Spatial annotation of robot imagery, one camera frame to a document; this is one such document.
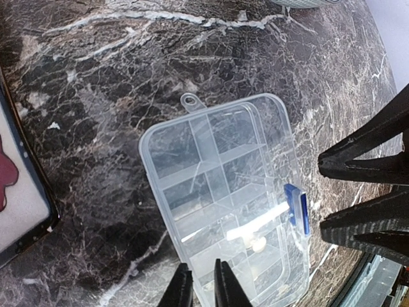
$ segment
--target white card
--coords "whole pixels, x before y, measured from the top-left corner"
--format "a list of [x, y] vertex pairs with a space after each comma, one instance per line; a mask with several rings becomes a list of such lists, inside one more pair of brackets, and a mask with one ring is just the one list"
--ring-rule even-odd
[[58, 213], [0, 86], [0, 267], [52, 230]]

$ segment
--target marble countertop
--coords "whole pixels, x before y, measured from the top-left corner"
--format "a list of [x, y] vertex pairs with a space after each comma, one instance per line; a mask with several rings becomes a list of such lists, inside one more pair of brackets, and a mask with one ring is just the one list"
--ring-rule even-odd
[[2, 269], [1, 306], [156, 306], [178, 257], [137, 146], [186, 113], [185, 92], [208, 106], [284, 101], [313, 233], [297, 306], [337, 293], [360, 254], [324, 243], [319, 221], [385, 188], [323, 178], [317, 157], [395, 94], [364, 1], [288, 13], [261, 0], [4, 0], [0, 20], [0, 62], [62, 215]]

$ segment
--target blue latch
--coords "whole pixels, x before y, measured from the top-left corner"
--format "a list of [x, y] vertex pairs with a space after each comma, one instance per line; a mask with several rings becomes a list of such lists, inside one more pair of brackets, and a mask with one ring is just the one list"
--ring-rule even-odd
[[289, 221], [292, 225], [297, 225], [296, 208], [299, 206], [301, 210], [297, 210], [302, 217], [304, 234], [309, 235], [308, 209], [307, 209], [307, 195], [295, 185], [285, 184], [284, 192], [286, 193], [287, 202], [289, 206]]

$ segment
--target red shape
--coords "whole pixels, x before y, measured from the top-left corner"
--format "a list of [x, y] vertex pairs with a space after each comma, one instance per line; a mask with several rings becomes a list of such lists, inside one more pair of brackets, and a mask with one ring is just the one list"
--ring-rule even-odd
[[7, 204], [6, 188], [15, 185], [19, 179], [19, 170], [13, 161], [3, 152], [0, 136], [0, 212]]

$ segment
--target plastic box lid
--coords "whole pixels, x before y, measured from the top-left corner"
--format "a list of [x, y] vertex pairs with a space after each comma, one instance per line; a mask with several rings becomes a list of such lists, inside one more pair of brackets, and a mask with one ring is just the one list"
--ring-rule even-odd
[[288, 115], [261, 94], [150, 127], [139, 142], [158, 207], [202, 306], [227, 261], [253, 306], [286, 306], [309, 284], [308, 219]]

